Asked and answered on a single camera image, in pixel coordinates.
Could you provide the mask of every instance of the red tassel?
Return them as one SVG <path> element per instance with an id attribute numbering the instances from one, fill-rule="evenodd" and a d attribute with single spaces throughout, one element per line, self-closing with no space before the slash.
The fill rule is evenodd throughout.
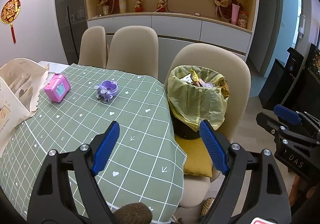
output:
<path id="1" fill-rule="evenodd" d="M 12 23 L 10 24 L 10 27 L 11 27 L 11 34 L 12 34 L 13 43 L 15 44 L 16 43 L 16 36 L 14 35 L 14 30 L 13 30 L 13 24 Z"/>

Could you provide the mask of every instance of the chair backrest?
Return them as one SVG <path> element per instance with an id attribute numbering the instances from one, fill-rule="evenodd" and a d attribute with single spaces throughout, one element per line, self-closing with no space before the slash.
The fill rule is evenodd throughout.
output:
<path id="1" fill-rule="evenodd" d="M 224 75 L 228 82 L 230 97 L 225 120 L 218 131 L 231 140 L 249 99 L 251 80 L 246 63 L 223 48 L 203 43 L 190 44 L 180 50 L 174 58 L 164 82 L 165 86 L 168 85 L 170 72 L 181 65 L 205 67 Z"/>
<path id="2" fill-rule="evenodd" d="M 104 27 L 88 28 L 82 35 L 78 64 L 105 69 L 108 59 L 106 45 Z"/>
<path id="3" fill-rule="evenodd" d="M 156 32 L 145 26 L 128 26 L 113 36 L 107 69 L 158 78 L 159 43 Z"/>

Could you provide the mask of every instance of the purple toy car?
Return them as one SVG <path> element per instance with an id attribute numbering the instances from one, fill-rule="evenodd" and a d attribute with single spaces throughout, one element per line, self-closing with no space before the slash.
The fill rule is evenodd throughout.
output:
<path id="1" fill-rule="evenodd" d="M 93 87 L 97 89 L 97 99 L 103 98 L 103 103 L 108 103 L 118 93 L 118 84 L 116 81 L 105 80 L 101 85 L 96 84 Z"/>

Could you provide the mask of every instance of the tile floor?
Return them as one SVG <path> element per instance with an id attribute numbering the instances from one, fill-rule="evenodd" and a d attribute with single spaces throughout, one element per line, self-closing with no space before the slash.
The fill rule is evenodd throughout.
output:
<path id="1" fill-rule="evenodd" d="M 268 115 L 275 116 L 273 112 L 264 110 L 262 108 L 258 97 L 258 94 L 261 88 L 263 87 L 263 84 L 265 83 L 266 79 L 259 77 L 255 68 L 252 66 L 250 62 L 248 62 L 248 67 L 250 68 L 251 72 L 250 97 L 244 116 L 236 130 L 236 134 L 233 137 L 233 141 L 239 143 L 246 150 L 261 152 L 263 149 L 267 148 L 274 154 L 276 150 L 276 145 L 273 142 L 273 136 L 271 134 L 268 134 L 263 128 L 258 126 L 255 120 L 256 115 L 262 111 L 267 113 Z M 284 166 L 282 163 L 278 162 L 278 166 L 283 176 L 287 191 L 289 192 L 293 183 L 294 174 L 288 173 L 286 166 Z M 207 195 L 204 198 L 204 201 L 206 198 L 215 197 L 217 195 L 223 179 L 224 176 L 220 174 L 220 176 L 211 183 L 211 186 Z M 241 193 L 234 210 L 234 215 L 239 214 L 241 212 L 248 190 L 249 181 L 250 172 L 247 171 L 242 185 Z M 178 208 L 175 213 L 175 216 L 177 218 L 181 217 L 185 224 L 195 224 L 197 223 L 197 219 L 200 216 L 201 209 L 202 204 L 191 209 Z"/>

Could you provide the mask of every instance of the doorway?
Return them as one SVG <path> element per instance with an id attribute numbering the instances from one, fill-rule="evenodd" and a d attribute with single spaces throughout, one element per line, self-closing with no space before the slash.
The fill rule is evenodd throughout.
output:
<path id="1" fill-rule="evenodd" d="M 290 47 L 296 49 L 302 0 L 277 0 L 275 23 L 267 54 L 261 66 L 260 74 L 268 77 L 275 59 L 283 65 L 287 62 Z"/>

